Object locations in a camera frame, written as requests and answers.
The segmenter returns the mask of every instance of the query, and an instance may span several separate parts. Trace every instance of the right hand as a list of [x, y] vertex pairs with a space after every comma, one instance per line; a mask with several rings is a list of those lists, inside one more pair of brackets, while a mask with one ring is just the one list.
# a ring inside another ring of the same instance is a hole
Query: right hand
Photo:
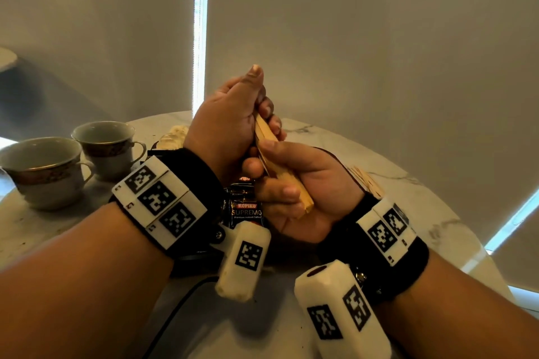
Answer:
[[332, 226], [354, 210], [364, 196], [360, 186], [328, 153], [293, 142], [259, 142], [263, 155], [295, 171], [314, 200], [313, 210], [302, 216], [300, 192], [295, 186], [267, 176], [259, 158], [247, 158], [243, 172], [255, 183], [264, 216], [281, 233], [296, 240], [319, 243]]

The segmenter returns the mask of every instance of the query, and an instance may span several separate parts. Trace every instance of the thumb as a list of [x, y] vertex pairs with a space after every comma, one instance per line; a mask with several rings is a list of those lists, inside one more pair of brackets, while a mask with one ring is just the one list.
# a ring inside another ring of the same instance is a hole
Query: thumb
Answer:
[[228, 99], [236, 102], [241, 108], [246, 107], [253, 112], [258, 93], [264, 84], [264, 71], [262, 67], [254, 64], [251, 70], [241, 77], [227, 94]]
[[277, 165], [298, 172], [316, 172], [329, 169], [333, 158], [312, 146], [294, 142], [275, 142], [267, 139], [258, 143], [262, 155]]

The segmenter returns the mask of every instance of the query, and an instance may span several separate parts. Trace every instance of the left hand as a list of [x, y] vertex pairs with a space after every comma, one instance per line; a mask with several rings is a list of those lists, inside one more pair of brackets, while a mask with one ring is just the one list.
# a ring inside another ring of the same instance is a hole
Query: left hand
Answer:
[[223, 185], [238, 179], [241, 160], [254, 139], [257, 110], [279, 140], [286, 138], [281, 120], [273, 115], [273, 103], [266, 97], [264, 71], [258, 65], [242, 77], [228, 80], [198, 109], [183, 146], [201, 158]]

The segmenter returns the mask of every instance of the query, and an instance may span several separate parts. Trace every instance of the cup handle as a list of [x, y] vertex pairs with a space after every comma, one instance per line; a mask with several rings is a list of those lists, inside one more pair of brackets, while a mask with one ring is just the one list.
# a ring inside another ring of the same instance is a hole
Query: cup handle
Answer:
[[90, 176], [88, 176], [86, 179], [84, 179], [84, 185], [92, 178], [93, 175], [95, 175], [95, 165], [91, 164], [90, 162], [77, 162], [77, 165], [85, 165], [88, 166], [88, 169], [90, 169]]
[[142, 154], [137, 159], [135, 159], [133, 162], [131, 162], [131, 165], [134, 165], [135, 162], [139, 161], [140, 158], [142, 158], [144, 156], [144, 154], [146, 153], [146, 144], [143, 144], [142, 142], [138, 142], [138, 141], [133, 142], [133, 146], [135, 146], [135, 144], [139, 144], [140, 146], [142, 146]]

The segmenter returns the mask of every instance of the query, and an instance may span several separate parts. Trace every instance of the round table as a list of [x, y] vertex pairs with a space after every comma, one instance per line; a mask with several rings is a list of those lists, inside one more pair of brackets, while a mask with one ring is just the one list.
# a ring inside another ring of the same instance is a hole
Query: round table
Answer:
[[[189, 125], [182, 111], [130, 122], [134, 139], [148, 147], [173, 125]], [[330, 131], [291, 119], [283, 120], [287, 140], [324, 148], [347, 166], [367, 171], [406, 212], [417, 234], [446, 260], [508, 300], [514, 298], [494, 261], [474, 233], [427, 187], [383, 156]], [[13, 190], [0, 202], [0, 267], [77, 224], [110, 196], [112, 184], [90, 180], [82, 201], [49, 213], [29, 209]], [[294, 280], [310, 268], [297, 261], [265, 267], [248, 303], [217, 296], [202, 286], [182, 307], [154, 351], [154, 357], [313, 358], [319, 357], [308, 323], [293, 293]], [[139, 358], [180, 298], [201, 277], [172, 279], [130, 349]]]

